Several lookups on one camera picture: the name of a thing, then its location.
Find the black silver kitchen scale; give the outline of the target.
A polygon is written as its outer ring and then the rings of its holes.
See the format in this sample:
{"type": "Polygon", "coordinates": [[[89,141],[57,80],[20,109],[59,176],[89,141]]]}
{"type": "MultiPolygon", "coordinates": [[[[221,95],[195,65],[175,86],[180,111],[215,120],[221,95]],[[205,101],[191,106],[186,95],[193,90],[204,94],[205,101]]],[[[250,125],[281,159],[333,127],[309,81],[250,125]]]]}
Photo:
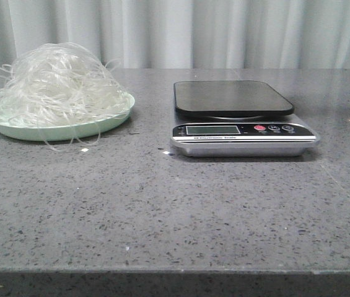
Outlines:
{"type": "Polygon", "coordinates": [[[171,142],[191,157],[296,157],[320,136],[274,88],[255,80],[173,85],[171,142]]]}

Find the light green round plate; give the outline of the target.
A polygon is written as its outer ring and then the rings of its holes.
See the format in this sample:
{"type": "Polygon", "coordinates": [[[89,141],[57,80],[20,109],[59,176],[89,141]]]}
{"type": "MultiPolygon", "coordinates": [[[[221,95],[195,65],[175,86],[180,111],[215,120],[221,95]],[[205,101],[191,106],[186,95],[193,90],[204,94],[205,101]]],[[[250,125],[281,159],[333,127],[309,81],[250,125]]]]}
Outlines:
{"type": "Polygon", "coordinates": [[[35,142],[62,141],[95,136],[118,127],[129,118],[135,99],[130,94],[127,94],[127,99],[129,101],[128,111],[112,118],[58,127],[19,127],[0,122],[0,133],[11,138],[35,142]]]}

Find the translucent white vermicelli bundle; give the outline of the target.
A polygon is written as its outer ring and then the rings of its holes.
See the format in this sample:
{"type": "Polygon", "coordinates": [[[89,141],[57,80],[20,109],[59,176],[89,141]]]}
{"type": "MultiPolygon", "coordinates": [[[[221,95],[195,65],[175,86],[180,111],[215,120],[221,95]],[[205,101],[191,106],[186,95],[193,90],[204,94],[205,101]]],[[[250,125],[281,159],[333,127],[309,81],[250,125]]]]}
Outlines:
{"type": "Polygon", "coordinates": [[[58,127],[125,114],[127,92],[75,43],[44,44],[0,67],[0,122],[58,127]]]}

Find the white pleated curtain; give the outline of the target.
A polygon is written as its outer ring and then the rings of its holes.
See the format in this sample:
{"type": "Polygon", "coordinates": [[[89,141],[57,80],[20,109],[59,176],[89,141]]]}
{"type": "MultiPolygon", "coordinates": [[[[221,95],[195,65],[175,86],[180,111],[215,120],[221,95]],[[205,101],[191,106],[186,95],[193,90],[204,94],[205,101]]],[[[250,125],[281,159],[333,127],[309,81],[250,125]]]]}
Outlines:
{"type": "Polygon", "coordinates": [[[350,69],[350,1],[0,1],[0,64],[62,42],[125,68],[350,69]]]}

